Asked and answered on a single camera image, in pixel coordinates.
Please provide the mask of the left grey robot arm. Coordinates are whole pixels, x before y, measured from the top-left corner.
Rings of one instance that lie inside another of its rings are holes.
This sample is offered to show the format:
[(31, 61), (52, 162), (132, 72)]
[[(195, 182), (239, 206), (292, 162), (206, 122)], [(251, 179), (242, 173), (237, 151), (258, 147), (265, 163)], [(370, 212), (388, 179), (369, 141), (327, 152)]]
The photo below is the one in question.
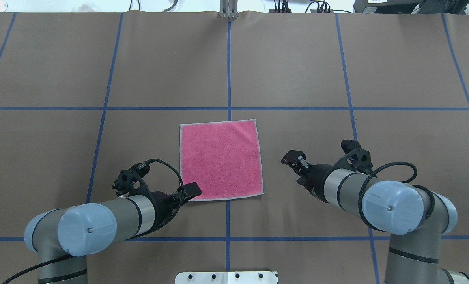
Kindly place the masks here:
[(130, 193), (124, 198), (52, 209), (32, 218), (24, 241), (38, 254), (39, 284), (86, 284), (87, 256), (121, 241), (155, 232), (169, 223), (179, 208), (202, 191), (196, 182), (167, 195)]

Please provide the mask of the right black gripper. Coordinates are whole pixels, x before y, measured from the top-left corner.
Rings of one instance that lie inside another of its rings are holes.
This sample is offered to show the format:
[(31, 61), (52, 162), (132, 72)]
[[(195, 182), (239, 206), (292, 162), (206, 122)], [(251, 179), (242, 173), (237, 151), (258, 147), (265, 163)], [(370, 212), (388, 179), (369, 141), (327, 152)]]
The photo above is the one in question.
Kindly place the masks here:
[(290, 150), (280, 162), (296, 170), (299, 179), (296, 181), (303, 186), (314, 198), (327, 202), (324, 193), (325, 181), (331, 174), (331, 165), (317, 164), (309, 165), (305, 153)]

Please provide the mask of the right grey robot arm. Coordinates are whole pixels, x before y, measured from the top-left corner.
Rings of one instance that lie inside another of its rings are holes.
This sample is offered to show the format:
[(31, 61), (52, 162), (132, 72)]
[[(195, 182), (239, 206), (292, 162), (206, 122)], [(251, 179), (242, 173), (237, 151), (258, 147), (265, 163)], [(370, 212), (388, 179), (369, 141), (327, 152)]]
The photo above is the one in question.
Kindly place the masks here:
[(440, 267), (441, 237), (457, 223), (450, 199), (423, 186), (382, 180), (371, 155), (361, 147), (346, 151), (335, 164), (313, 165), (301, 151), (281, 160), (298, 176), (297, 183), (315, 198), (361, 218), (372, 230), (391, 235), (384, 283), (469, 284), (469, 273)]

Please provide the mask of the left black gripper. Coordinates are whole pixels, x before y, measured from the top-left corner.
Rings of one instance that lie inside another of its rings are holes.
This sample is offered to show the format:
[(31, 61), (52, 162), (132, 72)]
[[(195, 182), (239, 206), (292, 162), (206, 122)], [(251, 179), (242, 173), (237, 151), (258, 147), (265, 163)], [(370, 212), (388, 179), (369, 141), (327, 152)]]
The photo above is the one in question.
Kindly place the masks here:
[(162, 228), (168, 224), (177, 214), (179, 209), (187, 202), (187, 198), (195, 198), (202, 195), (198, 183), (191, 182), (182, 186), (182, 192), (166, 194), (152, 192), (152, 203), (155, 211), (153, 228)]

